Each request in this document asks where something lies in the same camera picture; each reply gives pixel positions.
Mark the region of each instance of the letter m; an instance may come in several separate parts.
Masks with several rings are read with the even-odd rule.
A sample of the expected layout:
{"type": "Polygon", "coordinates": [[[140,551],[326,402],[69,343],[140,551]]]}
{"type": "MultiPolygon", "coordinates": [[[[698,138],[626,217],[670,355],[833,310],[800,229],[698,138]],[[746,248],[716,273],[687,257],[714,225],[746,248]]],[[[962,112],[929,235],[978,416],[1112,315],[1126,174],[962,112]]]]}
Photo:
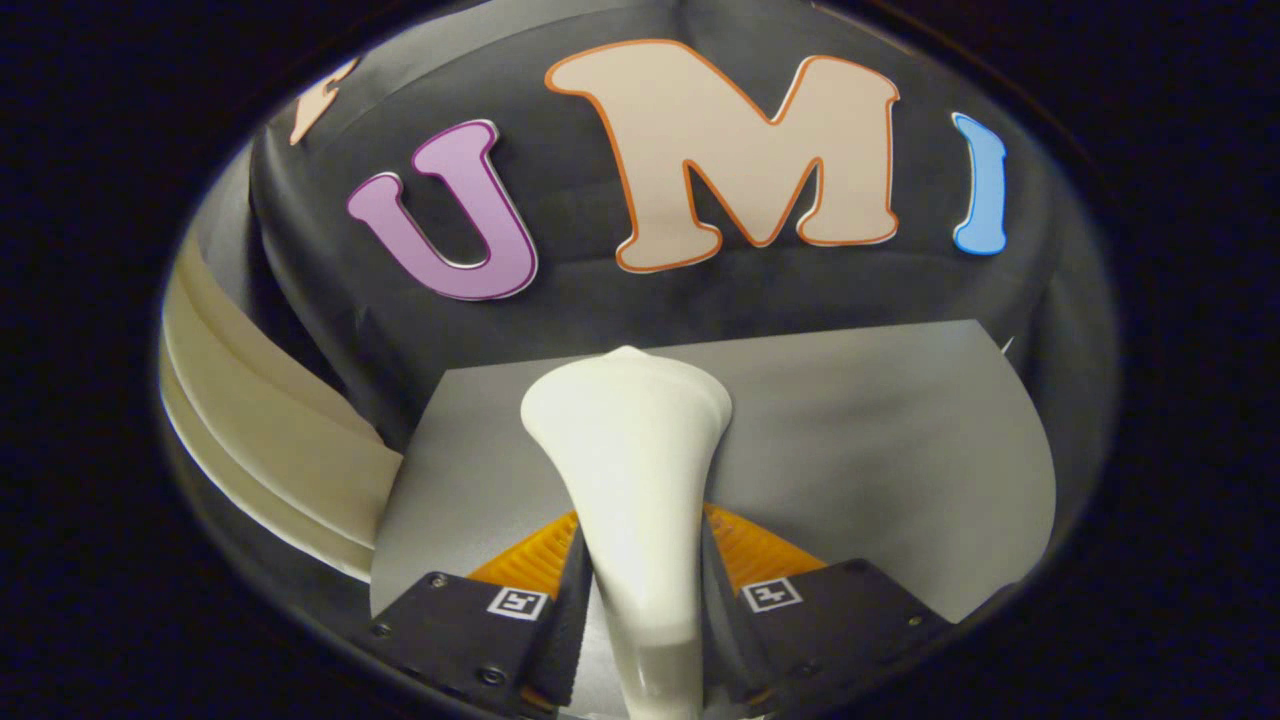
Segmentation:
{"type": "Polygon", "coordinates": [[[547,87],[586,97],[604,122],[631,213],[617,251],[623,269],[652,273],[719,251],[721,232],[695,214],[690,172],[756,247],[778,236],[814,168],[814,204],[796,227],[805,242],[863,245],[897,232],[888,208],[897,88],[861,65],[808,58],[773,119],[707,59],[666,40],[572,55],[547,70],[547,87]]]}

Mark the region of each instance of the gray metal plate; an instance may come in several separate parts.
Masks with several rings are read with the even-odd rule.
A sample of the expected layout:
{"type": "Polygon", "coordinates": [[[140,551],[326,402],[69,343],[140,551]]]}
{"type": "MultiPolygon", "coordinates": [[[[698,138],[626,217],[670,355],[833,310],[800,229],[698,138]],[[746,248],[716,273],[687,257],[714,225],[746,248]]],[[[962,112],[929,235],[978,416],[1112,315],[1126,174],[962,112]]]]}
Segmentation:
{"type": "MultiPolygon", "coordinates": [[[[645,350],[709,372],[733,398],[709,502],[826,561],[865,557],[952,623],[1043,553],[1048,442],[977,322],[645,350]]],[[[444,374],[379,529],[372,614],[425,573],[467,574],[572,509],[520,420],[525,391],[572,360],[444,374]]],[[[571,712],[626,716],[605,655],[593,603],[571,712]]]]}

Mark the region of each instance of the white curved strip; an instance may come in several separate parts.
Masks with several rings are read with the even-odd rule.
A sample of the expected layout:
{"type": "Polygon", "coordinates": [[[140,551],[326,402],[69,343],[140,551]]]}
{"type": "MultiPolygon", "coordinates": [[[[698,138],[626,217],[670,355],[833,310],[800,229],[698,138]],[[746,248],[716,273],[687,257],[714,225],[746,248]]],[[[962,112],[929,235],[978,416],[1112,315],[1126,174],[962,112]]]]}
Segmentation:
{"type": "Polygon", "coordinates": [[[381,443],[374,427],[342,395],[280,350],[227,297],[201,259],[197,243],[183,245],[174,274],[182,277],[192,306],[209,329],[248,369],[302,405],[381,443]]]}
{"type": "Polygon", "coordinates": [[[236,507],[275,537],[367,583],[374,552],[307,518],[237,465],[191,406],[174,374],[168,350],[160,350],[160,398],[174,432],[205,475],[236,507]]]}
{"type": "Polygon", "coordinates": [[[401,455],[248,369],[192,307],[182,275],[169,283],[163,324],[183,392],[236,462],[311,519],[372,548],[401,455]]]}

